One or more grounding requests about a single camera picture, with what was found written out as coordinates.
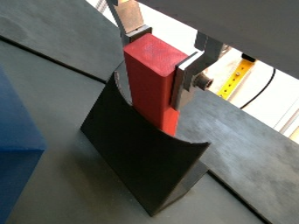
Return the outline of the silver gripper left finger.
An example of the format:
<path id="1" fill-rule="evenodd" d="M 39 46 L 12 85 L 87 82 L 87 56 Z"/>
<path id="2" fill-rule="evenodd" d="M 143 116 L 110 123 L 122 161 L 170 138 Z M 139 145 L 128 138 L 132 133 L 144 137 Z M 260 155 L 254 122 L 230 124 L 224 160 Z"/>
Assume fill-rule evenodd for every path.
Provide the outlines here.
<path id="1" fill-rule="evenodd" d="M 107 6 L 116 20 L 124 46 L 152 32 L 152 28 L 144 23 L 136 0 L 107 0 Z"/>

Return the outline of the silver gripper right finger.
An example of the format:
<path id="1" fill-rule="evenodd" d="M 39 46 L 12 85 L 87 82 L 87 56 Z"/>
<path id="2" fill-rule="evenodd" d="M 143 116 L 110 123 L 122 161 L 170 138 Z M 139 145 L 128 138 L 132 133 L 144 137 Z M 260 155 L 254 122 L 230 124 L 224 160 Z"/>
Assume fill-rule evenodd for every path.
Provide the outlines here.
<path id="1" fill-rule="evenodd" d="M 224 44 L 200 32 L 196 33 L 194 46 L 198 51 L 175 66 L 171 94 L 175 110 L 191 101 L 196 88 L 210 88 L 214 79 L 204 74 L 204 70 L 219 60 L 224 51 Z"/>

